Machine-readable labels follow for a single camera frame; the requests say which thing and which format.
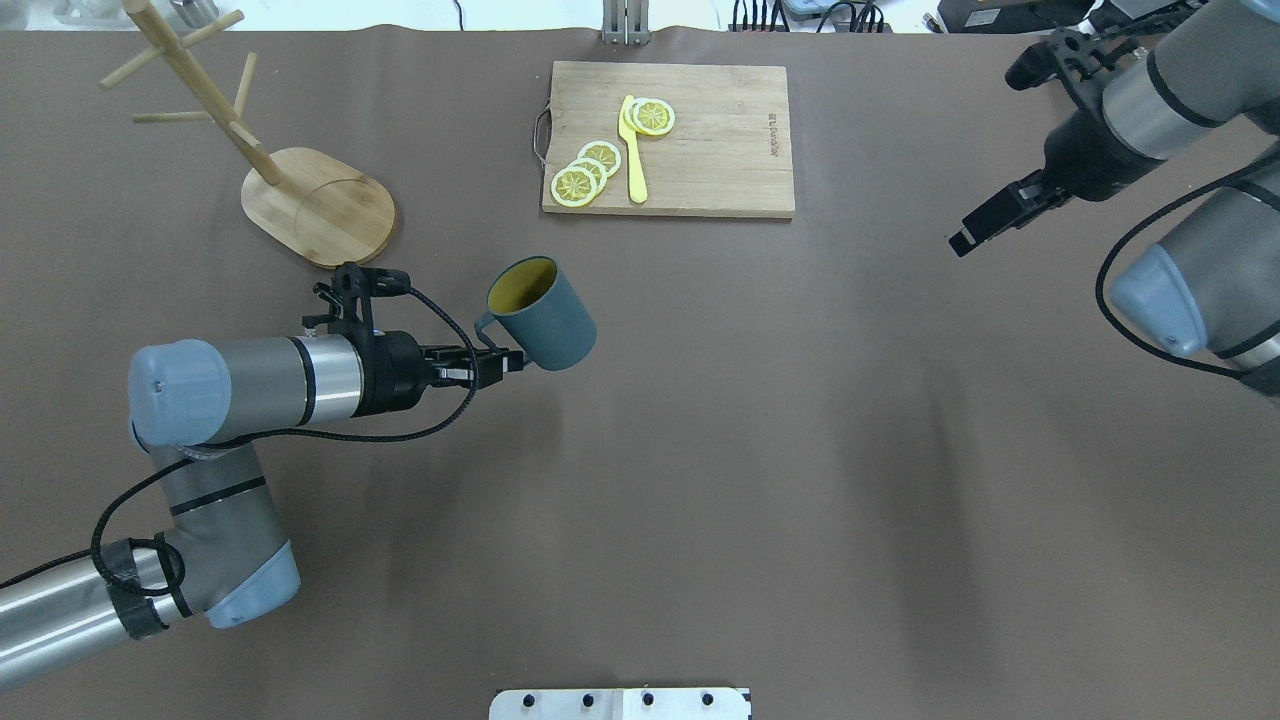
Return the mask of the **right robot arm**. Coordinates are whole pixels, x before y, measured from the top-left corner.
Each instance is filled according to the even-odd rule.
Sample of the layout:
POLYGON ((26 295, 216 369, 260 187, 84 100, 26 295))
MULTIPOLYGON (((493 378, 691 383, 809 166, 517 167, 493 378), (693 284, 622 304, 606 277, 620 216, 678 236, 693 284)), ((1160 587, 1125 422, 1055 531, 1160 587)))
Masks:
MULTIPOLYGON (((1057 81, 1073 114, 1043 163, 963 218, 960 258, 1073 200, 1102 202, 1233 120, 1277 137, 1277 4, 1208 1, 1157 42, 1053 29, 1005 81, 1057 81)), ((1152 211, 1103 258, 1094 301, 1139 350, 1279 395, 1277 145, 1152 211)))

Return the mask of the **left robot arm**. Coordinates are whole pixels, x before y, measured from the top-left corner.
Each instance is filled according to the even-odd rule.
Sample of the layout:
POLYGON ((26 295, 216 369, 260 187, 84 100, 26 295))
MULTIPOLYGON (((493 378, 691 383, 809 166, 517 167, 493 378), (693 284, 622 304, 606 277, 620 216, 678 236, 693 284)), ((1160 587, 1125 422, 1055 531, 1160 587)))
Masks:
POLYGON ((131 433, 160 473, 173 525, 102 546, 3 591, 3 688, 201 615, 232 628, 300 589, 252 436, 412 407, 430 387, 497 383, 517 348, 419 345, 375 332, 148 346, 131 360, 131 433))

